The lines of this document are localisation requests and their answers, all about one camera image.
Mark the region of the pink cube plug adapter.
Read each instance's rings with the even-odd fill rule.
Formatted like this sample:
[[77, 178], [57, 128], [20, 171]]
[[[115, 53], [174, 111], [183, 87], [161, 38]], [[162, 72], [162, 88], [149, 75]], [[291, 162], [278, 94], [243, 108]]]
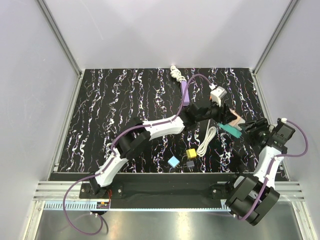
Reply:
[[246, 121], [240, 115], [238, 115], [234, 110], [231, 109], [230, 111], [234, 116], [236, 116], [236, 119], [232, 120], [228, 124], [236, 129], [238, 129], [239, 131], [241, 131], [242, 129], [240, 127], [240, 124], [244, 124]]

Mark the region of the teal triangular power strip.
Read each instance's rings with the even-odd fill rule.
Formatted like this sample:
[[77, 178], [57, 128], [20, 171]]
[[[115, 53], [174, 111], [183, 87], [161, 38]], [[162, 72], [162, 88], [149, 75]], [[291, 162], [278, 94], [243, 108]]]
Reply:
[[223, 129], [224, 131], [228, 132], [229, 134], [231, 134], [232, 136], [234, 136], [235, 138], [239, 139], [242, 135], [241, 131], [238, 130], [237, 128], [230, 126], [229, 124], [221, 124], [218, 123], [217, 124], [221, 129]]

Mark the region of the purple power strip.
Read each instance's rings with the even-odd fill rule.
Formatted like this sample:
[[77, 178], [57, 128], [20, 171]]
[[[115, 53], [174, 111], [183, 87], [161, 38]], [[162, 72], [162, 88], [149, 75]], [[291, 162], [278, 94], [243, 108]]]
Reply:
[[186, 107], [190, 104], [189, 92], [187, 87], [187, 81], [183, 80], [180, 83], [181, 95], [183, 98], [183, 106]]

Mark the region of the yellow cube plug adapter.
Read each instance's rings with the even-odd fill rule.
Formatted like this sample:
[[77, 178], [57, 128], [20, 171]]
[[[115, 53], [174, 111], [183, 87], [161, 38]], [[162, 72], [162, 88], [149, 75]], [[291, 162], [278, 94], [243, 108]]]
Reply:
[[194, 148], [187, 149], [185, 153], [188, 159], [194, 159], [197, 157], [197, 151]]

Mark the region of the grey cube plug adapter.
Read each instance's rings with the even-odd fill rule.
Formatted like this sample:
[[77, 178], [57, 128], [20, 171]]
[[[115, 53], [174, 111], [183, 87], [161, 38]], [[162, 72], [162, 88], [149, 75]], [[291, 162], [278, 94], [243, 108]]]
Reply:
[[186, 165], [186, 167], [187, 167], [188, 169], [194, 169], [194, 167], [195, 167], [195, 162], [194, 162], [194, 161], [187, 161], [185, 165]]

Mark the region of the blue cube plug adapter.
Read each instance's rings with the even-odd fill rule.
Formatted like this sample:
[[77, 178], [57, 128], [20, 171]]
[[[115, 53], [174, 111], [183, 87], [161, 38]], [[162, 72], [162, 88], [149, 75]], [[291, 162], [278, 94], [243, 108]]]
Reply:
[[168, 161], [167, 163], [172, 167], [172, 168], [175, 168], [179, 165], [180, 161], [175, 157], [175, 156], [172, 156]]

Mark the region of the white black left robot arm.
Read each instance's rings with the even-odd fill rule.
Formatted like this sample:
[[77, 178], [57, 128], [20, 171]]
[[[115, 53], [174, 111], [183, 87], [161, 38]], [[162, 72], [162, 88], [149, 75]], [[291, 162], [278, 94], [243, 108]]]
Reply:
[[210, 103], [207, 107], [199, 107], [192, 103], [183, 107], [179, 113], [160, 120], [142, 121], [134, 118], [126, 130], [113, 141], [107, 160], [89, 180], [90, 192], [97, 198], [103, 198], [123, 165], [139, 157], [149, 141], [190, 131], [201, 121], [214, 120], [225, 125], [236, 119], [236, 114], [227, 104], [216, 102]]

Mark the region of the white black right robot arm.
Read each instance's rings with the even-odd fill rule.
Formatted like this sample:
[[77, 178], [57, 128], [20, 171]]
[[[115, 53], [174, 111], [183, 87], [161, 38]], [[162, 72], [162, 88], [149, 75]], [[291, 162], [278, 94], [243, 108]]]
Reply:
[[295, 133], [286, 118], [270, 126], [267, 119], [240, 123], [245, 139], [259, 150], [258, 165], [252, 175], [235, 174], [226, 184], [226, 206], [239, 220], [257, 225], [280, 198], [275, 190], [275, 177], [288, 148], [286, 143]]

